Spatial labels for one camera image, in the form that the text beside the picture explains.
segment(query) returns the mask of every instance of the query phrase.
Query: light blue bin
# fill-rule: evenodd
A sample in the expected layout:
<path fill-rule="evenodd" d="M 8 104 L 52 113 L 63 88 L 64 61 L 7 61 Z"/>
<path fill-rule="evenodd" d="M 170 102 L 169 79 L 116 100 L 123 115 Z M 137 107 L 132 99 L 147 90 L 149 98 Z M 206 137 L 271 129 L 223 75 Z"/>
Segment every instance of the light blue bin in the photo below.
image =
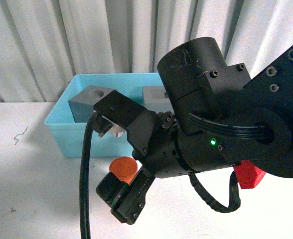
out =
<path fill-rule="evenodd" d="M 144 105 L 143 86 L 162 86 L 158 73 L 85 74 L 76 75 L 53 107 L 45 125 L 51 131 L 62 154 L 67 158 L 81 157 L 86 123 L 75 123 L 68 101 L 89 85 L 117 89 L 120 93 Z M 98 138 L 94 132 L 91 141 L 91 157 L 131 156 L 133 148 L 125 133 L 119 138 L 107 133 Z"/>

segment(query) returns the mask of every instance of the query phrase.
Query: white curtain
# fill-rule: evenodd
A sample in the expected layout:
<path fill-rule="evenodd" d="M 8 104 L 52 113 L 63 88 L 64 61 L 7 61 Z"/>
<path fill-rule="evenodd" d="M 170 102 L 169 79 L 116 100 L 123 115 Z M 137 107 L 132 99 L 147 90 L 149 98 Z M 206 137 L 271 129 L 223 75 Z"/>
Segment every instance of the white curtain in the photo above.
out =
<path fill-rule="evenodd" d="M 0 0 L 0 102 L 57 101 L 75 74 L 153 72 L 202 36 L 253 77 L 293 45 L 293 1 Z"/>

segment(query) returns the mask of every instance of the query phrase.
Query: orange cap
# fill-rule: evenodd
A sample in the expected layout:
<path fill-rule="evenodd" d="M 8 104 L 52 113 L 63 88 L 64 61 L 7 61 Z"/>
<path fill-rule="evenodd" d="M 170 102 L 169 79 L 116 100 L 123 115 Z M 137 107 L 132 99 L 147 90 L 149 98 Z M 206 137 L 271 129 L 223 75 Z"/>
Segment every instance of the orange cap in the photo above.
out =
<path fill-rule="evenodd" d="M 137 162 L 130 157 L 120 157 L 112 161 L 109 166 L 112 172 L 120 181 L 131 183 L 138 171 Z"/>

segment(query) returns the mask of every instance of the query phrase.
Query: small debris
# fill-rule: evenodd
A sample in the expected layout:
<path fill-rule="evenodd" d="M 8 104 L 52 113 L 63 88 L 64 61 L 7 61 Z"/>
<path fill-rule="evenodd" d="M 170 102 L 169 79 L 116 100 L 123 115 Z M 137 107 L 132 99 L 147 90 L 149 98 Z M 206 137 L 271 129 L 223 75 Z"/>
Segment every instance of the small debris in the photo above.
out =
<path fill-rule="evenodd" d="M 17 135 L 13 138 L 14 140 L 16 140 L 15 145 L 16 145 L 16 144 L 18 143 L 18 141 L 19 141 L 19 139 L 16 138 L 16 137 L 19 136 L 19 135 L 23 135 L 24 133 L 26 133 L 27 129 L 28 129 L 28 126 L 27 126 L 27 128 L 24 130 L 24 132 L 17 134 Z"/>

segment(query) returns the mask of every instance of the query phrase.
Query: metal block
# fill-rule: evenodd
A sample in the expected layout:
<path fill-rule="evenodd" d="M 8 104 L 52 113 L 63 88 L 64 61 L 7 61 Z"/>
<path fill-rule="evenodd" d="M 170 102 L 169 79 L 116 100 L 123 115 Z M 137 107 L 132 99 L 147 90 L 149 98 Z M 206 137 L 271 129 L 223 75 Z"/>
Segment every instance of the metal block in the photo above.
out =
<path fill-rule="evenodd" d="M 145 107 L 149 111 L 155 111 L 156 113 L 174 112 L 164 86 L 144 86 L 143 99 Z"/>
<path fill-rule="evenodd" d="M 88 86 L 69 100 L 75 123 L 86 123 L 93 113 L 93 105 L 115 89 Z"/>

